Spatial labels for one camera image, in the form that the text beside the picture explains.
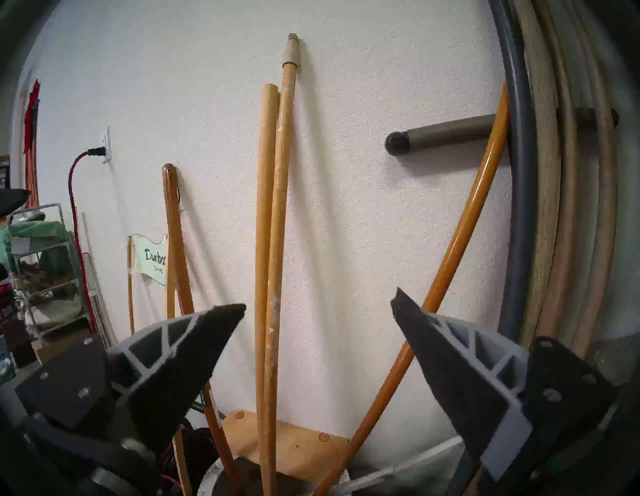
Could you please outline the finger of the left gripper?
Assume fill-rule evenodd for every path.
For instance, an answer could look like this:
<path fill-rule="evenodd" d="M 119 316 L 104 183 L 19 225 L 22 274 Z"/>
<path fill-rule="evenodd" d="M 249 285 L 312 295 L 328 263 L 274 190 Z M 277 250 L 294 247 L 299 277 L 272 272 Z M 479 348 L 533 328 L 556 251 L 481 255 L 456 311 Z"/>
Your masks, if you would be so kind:
<path fill-rule="evenodd" d="M 0 216 L 7 217 L 23 206 L 30 199 L 30 191 L 27 189 L 1 189 L 0 190 Z"/>

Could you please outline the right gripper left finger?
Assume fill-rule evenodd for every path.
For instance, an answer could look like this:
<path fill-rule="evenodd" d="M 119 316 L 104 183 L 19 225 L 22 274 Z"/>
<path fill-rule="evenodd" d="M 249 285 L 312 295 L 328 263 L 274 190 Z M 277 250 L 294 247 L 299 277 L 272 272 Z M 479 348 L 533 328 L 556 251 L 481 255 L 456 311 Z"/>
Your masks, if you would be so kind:
<path fill-rule="evenodd" d="M 15 390 L 32 438 L 96 446 L 134 440 L 164 449 L 211 379 L 245 316 L 242 303 L 157 322 L 106 349 L 97 338 L 69 345 Z"/>

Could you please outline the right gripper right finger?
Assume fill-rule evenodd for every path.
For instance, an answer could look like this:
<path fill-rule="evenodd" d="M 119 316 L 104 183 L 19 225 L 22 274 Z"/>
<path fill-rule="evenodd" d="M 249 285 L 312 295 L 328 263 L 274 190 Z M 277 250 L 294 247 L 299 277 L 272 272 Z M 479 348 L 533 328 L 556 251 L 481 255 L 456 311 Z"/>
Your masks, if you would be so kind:
<path fill-rule="evenodd" d="M 558 340 L 529 348 L 429 313 L 399 287 L 392 313 L 432 394 L 492 480 L 526 480 L 594 430 L 616 387 Z"/>

